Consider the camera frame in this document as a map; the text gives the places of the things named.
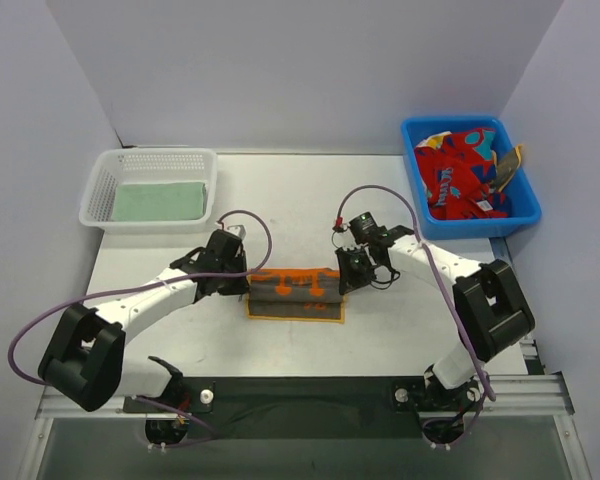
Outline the orange towel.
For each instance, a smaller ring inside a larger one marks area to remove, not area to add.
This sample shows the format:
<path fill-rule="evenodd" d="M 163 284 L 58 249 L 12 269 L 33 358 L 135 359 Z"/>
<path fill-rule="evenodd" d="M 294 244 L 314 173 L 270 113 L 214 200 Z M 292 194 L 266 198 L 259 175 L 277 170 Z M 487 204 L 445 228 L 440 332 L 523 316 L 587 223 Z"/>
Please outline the orange towel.
<path fill-rule="evenodd" d="M 345 296 L 337 270 L 263 269 L 250 276 L 246 312 L 250 319 L 345 322 Z"/>

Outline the green panda towel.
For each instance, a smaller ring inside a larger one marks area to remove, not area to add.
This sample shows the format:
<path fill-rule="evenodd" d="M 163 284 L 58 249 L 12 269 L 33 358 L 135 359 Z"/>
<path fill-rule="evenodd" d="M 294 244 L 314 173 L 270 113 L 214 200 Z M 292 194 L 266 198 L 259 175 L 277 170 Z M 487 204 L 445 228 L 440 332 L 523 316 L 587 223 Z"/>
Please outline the green panda towel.
<path fill-rule="evenodd" d="M 199 220 L 205 212 L 203 182 L 125 184 L 116 188 L 111 220 L 166 222 Z"/>

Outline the red blue towel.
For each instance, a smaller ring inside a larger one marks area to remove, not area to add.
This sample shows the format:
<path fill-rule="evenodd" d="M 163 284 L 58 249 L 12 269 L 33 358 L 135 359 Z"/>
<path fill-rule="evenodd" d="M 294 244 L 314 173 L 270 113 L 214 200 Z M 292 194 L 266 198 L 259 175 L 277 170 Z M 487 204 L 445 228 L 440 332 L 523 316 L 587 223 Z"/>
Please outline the red blue towel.
<path fill-rule="evenodd" d="M 497 191 L 496 132 L 474 128 L 442 132 L 414 149 L 431 216 L 441 221 L 508 218 L 510 199 Z"/>

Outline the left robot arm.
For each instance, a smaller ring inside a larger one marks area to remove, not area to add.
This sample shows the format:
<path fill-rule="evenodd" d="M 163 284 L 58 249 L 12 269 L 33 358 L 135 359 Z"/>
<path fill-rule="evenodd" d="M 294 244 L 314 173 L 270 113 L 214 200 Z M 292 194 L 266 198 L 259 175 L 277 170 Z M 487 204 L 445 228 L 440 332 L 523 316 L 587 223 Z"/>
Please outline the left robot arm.
<path fill-rule="evenodd" d="M 87 412 L 116 394 L 155 399 L 184 394 L 183 374 L 150 355 L 126 360 L 125 347 L 173 312 L 215 293 L 241 295 L 249 284 L 242 225 L 217 229 L 204 247 L 173 261 L 153 282 L 155 289 L 62 313 L 38 367 L 38 375 Z"/>

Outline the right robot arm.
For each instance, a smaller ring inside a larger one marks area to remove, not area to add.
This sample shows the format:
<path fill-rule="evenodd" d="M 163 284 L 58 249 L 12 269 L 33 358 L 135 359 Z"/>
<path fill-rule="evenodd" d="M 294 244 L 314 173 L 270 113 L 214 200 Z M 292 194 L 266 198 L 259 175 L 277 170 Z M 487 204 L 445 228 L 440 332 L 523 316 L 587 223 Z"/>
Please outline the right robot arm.
<path fill-rule="evenodd" d="M 458 340 L 428 368 L 428 380 L 451 391 L 476 377 L 486 397 L 495 400 L 486 364 L 535 328 L 511 265 L 458 256 L 401 225 L 366 231 L 340 226 L 334 236 L 339 241 L 335 253 L 341 294 L 371 285 L 379 267 L 393 278 L 407 275 L 438 288 Z"/>

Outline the white perforated plastic basket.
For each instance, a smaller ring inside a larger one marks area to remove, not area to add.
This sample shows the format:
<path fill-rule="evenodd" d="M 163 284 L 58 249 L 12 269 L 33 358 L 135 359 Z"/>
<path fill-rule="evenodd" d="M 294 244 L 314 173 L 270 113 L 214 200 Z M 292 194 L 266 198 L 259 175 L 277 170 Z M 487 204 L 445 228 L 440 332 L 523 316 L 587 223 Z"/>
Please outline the white perforated plastic basket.
<path fill-rule="evenodd" d="M 89 175 L 79 221 L 108 234 L 193 234 L 207 229 L 215 202 L 218 157 L 205 148 L 135 147 L 102 153 Z M 116 193 L 124 185 L 198 182 L 204 185 L 202 215 L 191 220 L 116 221 Z"/>

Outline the black base mat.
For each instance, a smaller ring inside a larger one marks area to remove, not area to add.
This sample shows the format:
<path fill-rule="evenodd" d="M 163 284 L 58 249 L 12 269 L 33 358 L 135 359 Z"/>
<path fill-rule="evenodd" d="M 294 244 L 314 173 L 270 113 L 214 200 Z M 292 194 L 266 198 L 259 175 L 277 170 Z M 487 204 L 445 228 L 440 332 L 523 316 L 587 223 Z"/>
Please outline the black base mat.
<path fill-rule="evenodd" d="M 202 440 L 379 440 L 430 435 L 452 442 L 477 410 L 474 380 L 445 390 L 427 377 L 184 378 L 171 399 L 127 397 L 154 443 Z"/>

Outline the grey orange-edged towel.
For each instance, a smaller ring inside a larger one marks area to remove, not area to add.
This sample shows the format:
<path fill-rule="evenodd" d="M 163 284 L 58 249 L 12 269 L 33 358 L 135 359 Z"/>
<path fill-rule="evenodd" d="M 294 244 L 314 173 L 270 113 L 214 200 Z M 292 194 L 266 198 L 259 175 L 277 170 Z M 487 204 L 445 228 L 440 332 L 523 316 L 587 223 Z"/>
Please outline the grey orange-edged towel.
<path fill-rule="evenodd" d="M 493 163 L 496 176 L 489 183 L 492 191 L 502 192 L 515 177 L 517 171 L 522 167 L 524 161 L 524 146 L 516 145 L 509 152 L 498 157 L 493 152 Z"/>

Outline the aluminium front rail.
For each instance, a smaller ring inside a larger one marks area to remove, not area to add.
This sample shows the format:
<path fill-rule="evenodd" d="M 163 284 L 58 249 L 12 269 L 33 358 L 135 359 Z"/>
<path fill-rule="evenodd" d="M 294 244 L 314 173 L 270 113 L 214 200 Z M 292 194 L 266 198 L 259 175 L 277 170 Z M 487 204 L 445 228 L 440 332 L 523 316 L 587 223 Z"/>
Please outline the aluminium front rail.
<path fill-rule="evenodd" d="M 39 419 L 136 419 L 148 449 L 161 452 L 220 440 L 404 440 L 433 451 L 465 443 L 488 417 L 554 422 L 570 474 L 591 476 L 562 375 L 473 377 L 446 389 L 422 376 L 185 377 L 158 398 L 115 394 L 86 410 L 47 388 Z"/>

